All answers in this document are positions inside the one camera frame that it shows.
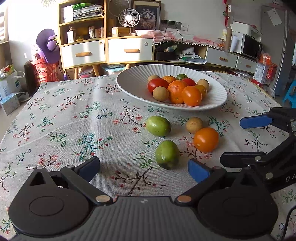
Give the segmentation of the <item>wooden shelf cabinet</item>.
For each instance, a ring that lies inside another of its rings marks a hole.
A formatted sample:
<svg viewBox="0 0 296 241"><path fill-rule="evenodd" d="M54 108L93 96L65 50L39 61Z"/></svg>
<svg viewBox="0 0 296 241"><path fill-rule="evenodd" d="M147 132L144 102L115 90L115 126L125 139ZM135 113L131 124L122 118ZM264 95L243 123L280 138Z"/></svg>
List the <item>wooden shelf cabinet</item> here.
<svg viewBox="0 0 296 241"><path fill-rule="evenodd" d="M133 35L133 28L118 21L130 9L130 1L64 1L59 11L59 50L64 71L74 69L74 77L84 66L99 76L101 64L151 62L154 43Z"/></svg>

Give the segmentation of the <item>white ribbed plate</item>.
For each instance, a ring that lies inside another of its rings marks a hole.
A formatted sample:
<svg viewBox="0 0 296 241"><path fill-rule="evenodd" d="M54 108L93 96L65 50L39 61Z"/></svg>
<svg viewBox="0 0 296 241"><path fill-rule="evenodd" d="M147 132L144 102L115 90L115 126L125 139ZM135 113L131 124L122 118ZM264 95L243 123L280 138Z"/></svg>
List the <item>white ribbed plate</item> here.
<svg viewBox="0 0 296 241"><path fill-rule="evenodd" d="M162 108L205 111L227 100L227 91L217 80L180 66L135 66L121 72L116 84L127 95Z"/></svg>

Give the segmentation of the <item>floral tablecloth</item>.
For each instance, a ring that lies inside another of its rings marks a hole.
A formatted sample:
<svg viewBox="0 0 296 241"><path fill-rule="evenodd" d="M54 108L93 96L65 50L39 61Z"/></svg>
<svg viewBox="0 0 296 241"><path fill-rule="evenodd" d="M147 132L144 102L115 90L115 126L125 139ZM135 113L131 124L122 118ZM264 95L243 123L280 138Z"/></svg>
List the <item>floral tablecloth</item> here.
<svg viewBox="0 0 296 241"><path fill-rule="evenodd" d="M118 88L115 75L41 85L13 121L1 121L8 126L1 138L1 235L14 236L8 208L37 166L56 171L97 156L101 170L92 184L112 198L176 197L196 184L187 170L189 159L213 167L219 165L224 152L268 153L288 137L273 126L240 127L242 117L259 115L278 105L264 91L229 74L205 73L224 86L227 100L221 107L203 112L138 101ZM175 170L164 170L155 161L156 148L164 138L147 131L145 123L151 116L171 123L167 139L177 144L181 154ZM203 128L218 132L219 143L212 152L195 148L194 134L186 130L193 117L203 121Z"/></svg>

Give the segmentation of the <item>low tv cabinet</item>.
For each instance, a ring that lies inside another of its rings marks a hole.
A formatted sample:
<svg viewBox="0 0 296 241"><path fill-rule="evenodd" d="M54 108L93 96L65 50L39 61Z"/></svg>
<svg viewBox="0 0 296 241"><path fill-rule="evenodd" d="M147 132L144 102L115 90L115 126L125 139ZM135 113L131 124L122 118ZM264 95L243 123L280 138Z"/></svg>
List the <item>low tv cabinet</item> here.
<svg viewBox="0 0 296 241"><path fill-rule="evenodd" d="M154 43L154 60L174 64L199 64L254 74L257 62L217 47L181 41Z"/></svg>

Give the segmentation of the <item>purple plush toy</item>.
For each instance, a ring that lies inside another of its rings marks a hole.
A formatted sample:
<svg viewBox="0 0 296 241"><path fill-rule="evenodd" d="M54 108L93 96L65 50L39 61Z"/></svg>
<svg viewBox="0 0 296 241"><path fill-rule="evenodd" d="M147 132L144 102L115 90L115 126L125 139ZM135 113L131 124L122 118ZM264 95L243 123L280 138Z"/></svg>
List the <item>purple plush toy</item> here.
<svg viewBox="0 0 296 241"><path fill-rule="evenodd" d="M60 60L60 50L58 36L52 29L44 29L37 35L36 44L39 47L41 56L49 64L54 64Z"/></svg>

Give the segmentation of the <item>large orange mandarin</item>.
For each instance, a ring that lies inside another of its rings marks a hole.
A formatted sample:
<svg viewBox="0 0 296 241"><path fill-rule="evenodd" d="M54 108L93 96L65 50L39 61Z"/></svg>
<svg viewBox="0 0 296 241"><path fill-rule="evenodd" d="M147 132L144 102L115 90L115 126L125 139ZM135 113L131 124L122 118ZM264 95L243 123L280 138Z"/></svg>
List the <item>large orange mandarin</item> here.
<svg viewBox="0 0 296 241"><path fill-rule="evenodd" d="M183 80L176 80L168 85L169 100L173 104L183 104L182 91L188 85Z"/></svg>

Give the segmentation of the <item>red drum box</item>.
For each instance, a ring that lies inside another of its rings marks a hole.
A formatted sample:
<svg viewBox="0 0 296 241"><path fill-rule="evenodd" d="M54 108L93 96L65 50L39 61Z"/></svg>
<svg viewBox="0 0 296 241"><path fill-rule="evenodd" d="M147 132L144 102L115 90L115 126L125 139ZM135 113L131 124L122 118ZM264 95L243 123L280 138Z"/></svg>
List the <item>red drum box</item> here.
<svg viewBox="0 0 296 241"><path fill-rule="evenodd" d="M47 63L44 57L38 60L31 61L34 66L34 75L36 77L37 83L40 85L44 82L55 82L58 79L58 63Z"/></svg>

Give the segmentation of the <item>small orange mandarin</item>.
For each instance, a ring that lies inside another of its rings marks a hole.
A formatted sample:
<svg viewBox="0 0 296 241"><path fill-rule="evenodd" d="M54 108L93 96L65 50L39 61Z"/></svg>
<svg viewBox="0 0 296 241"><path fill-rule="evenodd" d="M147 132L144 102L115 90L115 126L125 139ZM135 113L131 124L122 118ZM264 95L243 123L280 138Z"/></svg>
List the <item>small orange mandarin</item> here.
<svg viewBox="0 0 296 241"><path fill-rule="evenodd" d="M164 76L162 77L168 84L174 82L177 80L177 78L175 78L174 76L171 76L171 75L167 75L167 76Z"/></svg>

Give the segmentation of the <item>tan longan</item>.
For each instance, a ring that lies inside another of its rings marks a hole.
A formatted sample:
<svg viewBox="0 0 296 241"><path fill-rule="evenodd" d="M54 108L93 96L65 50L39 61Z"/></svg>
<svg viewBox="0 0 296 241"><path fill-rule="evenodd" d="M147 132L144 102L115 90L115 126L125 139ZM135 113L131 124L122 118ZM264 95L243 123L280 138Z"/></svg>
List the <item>tan longan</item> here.
<svg viewBox="0 0 296 241"><path fill-rule="evenodd" d="M210 89L209 82L207 80L205 80L205 79L198 80L197 85L202 85L203 87L206 88L207 91L209 91L209 89Z"/></svg>
<svg viewBox="0 0 296 241"><path fill-rule="evenodd" d="M155 100L164 102L169 98L169 91L165 87L158 86L153 90L152 95Z"/></svg>
<svg viewBox="0 0 296 241"><path fill-rule="evenodd" d="M195 134L197 131L204 127L203 121L200 118L190 118L186 123L186 130L189 133Z"/></svg>

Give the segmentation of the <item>small red tomato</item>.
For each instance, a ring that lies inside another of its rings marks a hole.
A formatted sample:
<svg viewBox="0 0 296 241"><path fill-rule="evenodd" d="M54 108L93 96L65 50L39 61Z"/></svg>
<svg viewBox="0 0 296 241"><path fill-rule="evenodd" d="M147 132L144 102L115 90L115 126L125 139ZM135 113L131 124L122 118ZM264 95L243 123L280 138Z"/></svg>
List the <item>small red tomato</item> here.
<svg viewBox="0 0 296 241"><path fill-rule="evenodd" d="M189 86L197 85L196 82L194 80L192 80L191 78L184 78L183 81Z"/></svg>

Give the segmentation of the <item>large red tomato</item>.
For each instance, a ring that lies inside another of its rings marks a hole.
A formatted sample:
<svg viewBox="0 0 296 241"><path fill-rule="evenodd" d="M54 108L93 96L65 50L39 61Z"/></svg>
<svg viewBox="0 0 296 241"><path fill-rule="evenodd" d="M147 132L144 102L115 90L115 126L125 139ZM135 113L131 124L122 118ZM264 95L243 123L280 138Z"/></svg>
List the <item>large red tomato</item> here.
<svg viewBox="0 0 296 241"><path fill-rule="evenodd" d="M168 85L169 83L163 78L154 78L151 81L149 81L147 88L148 88L148 91L152 93L156 87L164 87L167 89Z"/></svg>

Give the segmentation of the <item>small orange tomato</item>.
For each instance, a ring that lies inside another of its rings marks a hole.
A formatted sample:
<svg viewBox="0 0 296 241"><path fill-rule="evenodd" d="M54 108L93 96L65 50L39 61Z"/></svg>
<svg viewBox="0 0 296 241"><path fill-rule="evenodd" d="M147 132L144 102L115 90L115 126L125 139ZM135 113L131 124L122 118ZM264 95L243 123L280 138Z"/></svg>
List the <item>small orange tomato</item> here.
<svg viewBox="0 0 296 241"><path fill-rule="evenodd" d="M204 99L207 96L207 89L203 85L195 85L196 89L198 89L201 92L202 99Z"/></svg>

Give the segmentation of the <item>white microwave oven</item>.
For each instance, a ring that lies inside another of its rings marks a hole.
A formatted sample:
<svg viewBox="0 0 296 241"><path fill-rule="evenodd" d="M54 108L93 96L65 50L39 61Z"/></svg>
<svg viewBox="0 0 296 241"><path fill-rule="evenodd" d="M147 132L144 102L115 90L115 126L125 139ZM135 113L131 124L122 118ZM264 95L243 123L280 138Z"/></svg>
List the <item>white microwave oven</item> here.
<svg viewBox="0 0 296 241"><path fill-rule="evenodd" d="M230 51L243 55L251 59L258 59L261 55L262 44L253 37L243 33L232 33L232 42Z"/></svg>

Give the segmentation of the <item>green fruit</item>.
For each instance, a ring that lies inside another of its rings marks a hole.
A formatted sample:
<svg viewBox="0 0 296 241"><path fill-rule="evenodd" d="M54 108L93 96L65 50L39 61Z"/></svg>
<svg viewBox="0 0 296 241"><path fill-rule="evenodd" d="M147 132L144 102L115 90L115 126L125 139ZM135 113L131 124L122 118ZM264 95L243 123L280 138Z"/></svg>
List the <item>green fruit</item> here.
<svg viewBox="0 0 296 241"><path fill-rule="evenodd" d="M171 132L171 123L161 116L149 117L145 127L148 132L159 137L165 137Z"/></svg>
<svg viewBox="0 0 296 241"><path fill-rule="evenodd" d="M176 168L180 159L178 146L171 140L161 142L155 152L157 164L163 169Z"/></svg>

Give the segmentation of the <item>dark green tomato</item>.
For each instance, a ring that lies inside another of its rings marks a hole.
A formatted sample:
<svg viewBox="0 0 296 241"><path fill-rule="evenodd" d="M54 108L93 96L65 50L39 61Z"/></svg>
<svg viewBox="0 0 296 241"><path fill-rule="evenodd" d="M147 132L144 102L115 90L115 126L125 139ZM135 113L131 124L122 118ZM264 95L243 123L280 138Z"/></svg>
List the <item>dark green tomato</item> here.
<svg viewBox="0 0 296 241"><path fill-rule="evenodd" d="M185 79L185 78L187 78L187 77L188 77L188 76L185 75L185 74L178 74L178 75L176 76L177 80L183 80L183 79Z"/></svg>

